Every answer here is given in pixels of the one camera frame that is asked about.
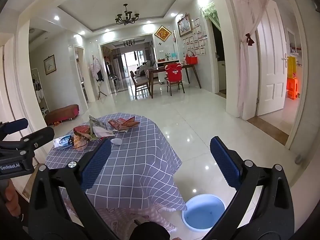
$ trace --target hand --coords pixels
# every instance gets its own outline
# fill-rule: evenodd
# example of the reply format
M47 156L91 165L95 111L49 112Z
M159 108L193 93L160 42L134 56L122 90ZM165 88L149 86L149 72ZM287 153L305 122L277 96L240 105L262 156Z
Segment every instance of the hand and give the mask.
M14 188L14 185L9 179L9 185L5 189L5 197L7 198L7 202L5 203L7 209L9 210L10 214L14 217L17 217L21 213L21 209L18 203L18 194L16 192L16 189Z

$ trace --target white door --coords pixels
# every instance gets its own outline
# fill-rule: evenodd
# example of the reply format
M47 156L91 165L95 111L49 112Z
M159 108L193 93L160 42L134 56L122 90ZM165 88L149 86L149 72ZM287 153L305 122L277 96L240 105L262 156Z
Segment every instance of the white door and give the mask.
M269 0L258 26L260 42L260 92L257 115L284 106L287 87L286 43L276 2Z

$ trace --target chandelier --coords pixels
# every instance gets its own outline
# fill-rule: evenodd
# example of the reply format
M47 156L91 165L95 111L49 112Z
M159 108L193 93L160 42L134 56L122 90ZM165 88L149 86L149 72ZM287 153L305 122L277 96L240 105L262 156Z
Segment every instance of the chandelier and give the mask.
M135 21L139 19L139 14L138 14L138 13L136 13L136 14L134 15L135 17L131 18L132 12L131 12L131 11L130 11L130 12L127 11L127 5L128 5L127 3L125 3L125 4L123 5L123 6L125 7L125 11L124 11L125 19L124 19L124 20L122 19L122 13L121 13L121 14L118 14L118 15L117 15L118 18L115 19L115 20L116 20L116 24L124 24L124 25L127 25L128 23L134 24Z
M135 40L128 40L128 41L124 41L123 42L123 45L125 46L125 47L131 47L132 45L134 45L134 44L136 44L136 42L135 42Z

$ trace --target framed picture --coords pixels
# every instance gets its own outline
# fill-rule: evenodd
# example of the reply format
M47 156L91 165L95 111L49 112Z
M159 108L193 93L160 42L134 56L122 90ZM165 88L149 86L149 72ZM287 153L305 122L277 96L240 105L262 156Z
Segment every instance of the framed picture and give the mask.
M171 31L161 26L159 30L156 31L155 36L157 36L162 41L166 41L167 38L171 35Z
M57 70L56 61L54 60L54 55L47 57L44 61L45 74L48 75Z
M190 25L190 16L186 14L180 21L178 21L178 28L180 36L183 36L187 33L192 32L191 25Z

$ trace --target wooden dining table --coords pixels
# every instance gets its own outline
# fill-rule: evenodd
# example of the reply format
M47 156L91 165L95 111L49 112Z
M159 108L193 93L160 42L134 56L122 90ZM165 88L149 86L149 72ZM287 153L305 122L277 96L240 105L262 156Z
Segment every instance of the wooden dining table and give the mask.
M148 69L147 70L149 72L149 87L150 87L151 98L153 98L154 74L155 73L160 73L160 72L165 72L164 68L165 67L163 66L163 67L157 67L157 68L154 68L154 69ZM186 65L182 65L182 68L184 68L186 70L186 74L187 74L187 78L188 78L189 84L190 84L190 79L189 79L188 68L192 68L193 69L193 72L195 73L195 76L196 76L196 79L198 81L199 87L201 88L200 80L199 80L195 65L186 64Z

